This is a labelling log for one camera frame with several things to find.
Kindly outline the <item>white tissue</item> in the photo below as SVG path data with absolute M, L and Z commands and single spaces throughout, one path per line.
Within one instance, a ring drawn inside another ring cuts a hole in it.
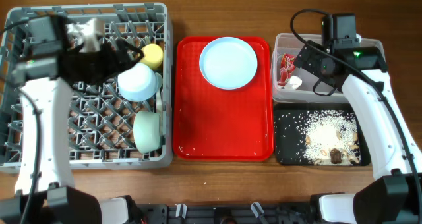
M 302 83 L 303 83 L 302 79 L 300 79 L 298 76 L 291 76 L 288 79 L 288 82 L 286 83 L 286 85 L 284 86 L 284 89 L 296 90 L 298 89 L 298 87 L 302 85 Z

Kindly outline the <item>red snack wrapper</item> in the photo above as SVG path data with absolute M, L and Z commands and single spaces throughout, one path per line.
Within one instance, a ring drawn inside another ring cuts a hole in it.
M 285 86 L 288 82 L 289 79 L 291 78 L 294 70 L 296 69 L 295 65 L 294 65 L 294 61 L 295 61 L 296 57 L 290 54 L 283 54 L 282 55 L 282 60 L 280 63 L 280 79 L 278 81 L 278 85 L 279 86 Z

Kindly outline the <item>light blue bowl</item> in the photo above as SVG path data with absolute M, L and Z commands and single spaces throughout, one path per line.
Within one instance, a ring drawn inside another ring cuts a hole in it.
M 162 76 L 143 63 L 137 63 L 117 77 L 119 93 L 126 100 L 133 102 L 148 100 L 162 84 Z

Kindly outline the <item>yellow plastic cup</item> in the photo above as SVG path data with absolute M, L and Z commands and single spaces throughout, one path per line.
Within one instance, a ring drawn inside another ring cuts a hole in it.
M 152 70 L 157 70 L 164 60 L 163 49 L 156 44 L 148 44 L 142 49 L 144 57 L 140 60 L 141 63 L 149 66 Z

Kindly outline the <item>white plastic spoon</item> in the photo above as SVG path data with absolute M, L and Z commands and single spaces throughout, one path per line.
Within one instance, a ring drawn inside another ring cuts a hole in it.
M 156 92 L 156 113 L 160 116 L 163 115 L 163 101 L 162 101 L 162 93 L 160 90 Z

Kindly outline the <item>green bowl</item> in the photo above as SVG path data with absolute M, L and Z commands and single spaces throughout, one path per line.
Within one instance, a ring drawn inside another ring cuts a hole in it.
M 142 154 L 162 147 L 161 117 L 158 113 L 139 111 L 135 115 L 133 136 L 138 151 Z

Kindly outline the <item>light blue plate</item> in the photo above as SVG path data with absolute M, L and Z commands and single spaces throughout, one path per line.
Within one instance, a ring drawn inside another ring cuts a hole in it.
M 253 48 L 235 37 L 220 37 L 208 43 L 199 57 L 203 78 L 216 88 L 236 90 L 255 77 L 258 59 Z

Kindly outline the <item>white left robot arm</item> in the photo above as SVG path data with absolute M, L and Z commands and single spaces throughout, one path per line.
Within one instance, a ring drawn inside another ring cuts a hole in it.
M 1 202 L 5 223 L 144 223 L 128 195 L 99 201 L 79 191 L 69 165 L 68 116 L 73 85 L 98 85 L 136 64 L 137 47 L 118 39 L 100 43 L 101 26 L 80 33 L 72 46 L 67 18 L 45 15 L 25 20 L 36 39 L 5 84 L 17 90 L 23 114 L 23 155 L 13 198 Z

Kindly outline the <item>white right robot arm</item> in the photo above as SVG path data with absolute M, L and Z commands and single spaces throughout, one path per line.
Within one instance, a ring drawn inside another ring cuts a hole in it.
M 356 194 L 319 194 L 320 218 L 332 223 L 420 223 L 421 150 L 396 103 L 381 50 L 363 47 L 352 13 L 320 11 L 322 42 L 304 46 L 295 66 L 331 84 L 352 106 L 369 149 L 374 182 Z

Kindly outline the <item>grey dishwasher rack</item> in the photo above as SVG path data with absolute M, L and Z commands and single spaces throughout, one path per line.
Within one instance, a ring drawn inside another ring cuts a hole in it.
M 142 154 L 133 137 L 133 123 L 139 111 L 156 111 L 156 96 L 143 102 L 131 102 L 119 93 L 117 81 L 109 79 L 100 86 L 75 84 L 70 103 L 69 155 L 72 169 L 154 169 L 167 167 L 171 149 L 171 74 L 173 67 L 173 27 L 163 3 L 122 3 L 103 5 L 63 5 L 15 7 L 5 21 L 10 27 L 1 36 L 1 74 L 9 76 L 17 60 L 27 56 L 33 38 L 22 20 L 43 15 L 59 15 L 77 24 L 91 18 L 104 23 L 101 43 L 125 40 L 136 47 L 159 45 L 164 60 L 158 72 L 161 89 L 162 147 Z

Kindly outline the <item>clear plastic bin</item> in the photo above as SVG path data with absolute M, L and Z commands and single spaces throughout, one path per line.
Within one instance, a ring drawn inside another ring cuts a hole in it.
M 319 95 L 316 95 L 312 88 L 318 78 L 303 69 L 296 68 L 285 86 L 278 84 L 282 76 L 280 66 L 283 56 L 297 56 L 303 46 L 292 33 L 280 33 L 276 36 L 271 63 L 273 100 L 280 103 L 347 103 L 347 99 L 338 91 L 327 96 L 332 87 L 323 82 L 317 86 Z

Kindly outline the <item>red serving tray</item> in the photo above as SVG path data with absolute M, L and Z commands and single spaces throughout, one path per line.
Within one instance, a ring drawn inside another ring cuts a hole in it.
M 172 146 L 183 159 L 263 161 L 274 151 L 270 47 L 258 36 L 243 36 L 258 68 L 246 86 L 222 90 L 199 69 L 212 36 L 187 36 L 177 46 Z

